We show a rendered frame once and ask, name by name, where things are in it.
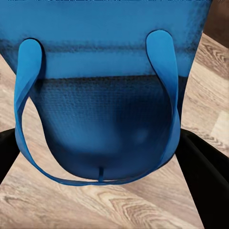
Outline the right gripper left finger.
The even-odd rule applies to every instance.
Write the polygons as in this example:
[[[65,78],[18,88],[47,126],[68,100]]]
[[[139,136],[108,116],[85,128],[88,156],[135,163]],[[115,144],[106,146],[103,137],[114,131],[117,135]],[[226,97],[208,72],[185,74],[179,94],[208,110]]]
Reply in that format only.
[[[0,132],[0,184],[20,153],[15,128]]]

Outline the sandal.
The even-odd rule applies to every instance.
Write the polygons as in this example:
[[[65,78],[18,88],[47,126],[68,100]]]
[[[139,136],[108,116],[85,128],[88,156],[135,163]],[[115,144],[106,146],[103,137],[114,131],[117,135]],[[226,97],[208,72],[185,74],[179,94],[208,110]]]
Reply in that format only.
[[[0,0],[0,54],[16,75],[15,138],[46,177],[121,185],[168,163],[213,0]],[[75,181],[46,173],[22,129],[28,97]]]

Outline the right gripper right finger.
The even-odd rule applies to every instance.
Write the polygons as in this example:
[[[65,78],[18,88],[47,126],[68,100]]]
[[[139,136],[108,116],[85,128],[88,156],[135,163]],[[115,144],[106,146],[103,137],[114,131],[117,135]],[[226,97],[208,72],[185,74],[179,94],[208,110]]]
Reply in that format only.
[[[204,229],[229,229],[229,157],[182,128],[175,154]]]

